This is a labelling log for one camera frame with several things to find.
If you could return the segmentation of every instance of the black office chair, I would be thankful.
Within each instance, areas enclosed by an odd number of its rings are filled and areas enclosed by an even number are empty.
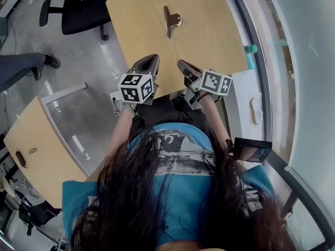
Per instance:
[[[49,14],[62,13],[64,35],[90,30],[100,26],[100,37],[107,41],[104,24],[110,21],[107,0],[65,0],[63,7],[51,7],[51,0],[45,0],[40,13],[40,26],[48,23]]]
[[[45,225],[60,212],[60,209],[53,208],[47,201],[32,207],[30,202],[23,200],[19,207],[19,218],[28,226],[27,235],[30,236],[34,226]]]

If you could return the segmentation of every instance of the gray floor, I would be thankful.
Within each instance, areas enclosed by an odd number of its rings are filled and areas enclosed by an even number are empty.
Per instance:
[[[45,0],[22,0],[10,16],[16,34],[16,47],[13,29],[9,26],[9,35],[0,54],[41,52],[53,54],[61,61],[57,70],[44,67],[41,79],[36,82],[26,76],[8,90],[6,95],[9,127],[15,122],[24,108],[35,96],[44,97],[51,92],[85,82],[87,89],[81,90],[50,104],[51,115],[71,149],[78,156],[83,167],[89,173],[104,158],[110,135],[117,117],[109,93],[117,90],[117,74],[127,70],[120,45],[111,23],[105,25],[109,39],[104,42],[99,37],[99,28],[65,36],[61,30],[61,15],[49,16],[49,22],[39,27],[39,14]],[[64,0],[51,0],[51,6],[62,7]],[[67,45],[69,49],[55,41]],[[5,108],[4,95],[1,94],[0,107]],[[6,116],[0,113],[2,131],[7,130]],[[73,141],[76,137],[84,151],[81,152]]]

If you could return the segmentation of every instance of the long dark hair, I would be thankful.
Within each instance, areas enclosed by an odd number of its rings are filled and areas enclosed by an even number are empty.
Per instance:
[[[251,211],[238,177],[239,164],[209,134],[215,171],[213,187],[204,198],[199,215],[202,248],[225,250],[289,250],[284,222],[273,199],[261,196],[262,208]],[[144,132],[132,150],[123,143],[106,158],[97,183],[97,200],[76,222],[71,250],[155,250],[164,215],[163,194],[153,195],[160,146],[153,130]]]

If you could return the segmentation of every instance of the table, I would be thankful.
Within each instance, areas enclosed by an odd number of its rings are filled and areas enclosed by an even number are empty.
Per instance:
[[[54,208],[62,208],[62,183],[66,180],[85,181],[87,175],[54,124],[46,104],[85,87],[82,84],[43,99],[36,97],[4,139],[24,176]],[[16,151],[21,152],[28,168],[21,166]]]
[[[155,98],[184,89],[183,59],[201,69],[233,74],[248,69],[240,35],[226,0],[108,0],[107,8],[128,67],[160,56]],[[183,24],[166,35],[163,6]]]

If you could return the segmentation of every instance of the black shoe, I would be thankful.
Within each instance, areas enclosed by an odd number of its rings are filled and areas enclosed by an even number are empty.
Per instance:
[[[35,80],[36,81],[40,80],[40,78],[41,78],[41,71],[38,70],[37,67],[31,68],[31,71],[32,71],[32,74],[33,74],[33,77],[35,78]]]
[[[46,61],[44,61],[45,65],[50,65],[51,67],[58,69],[61,66],[61,62],[58,58],[55,58],[53,56],[45,55]]]

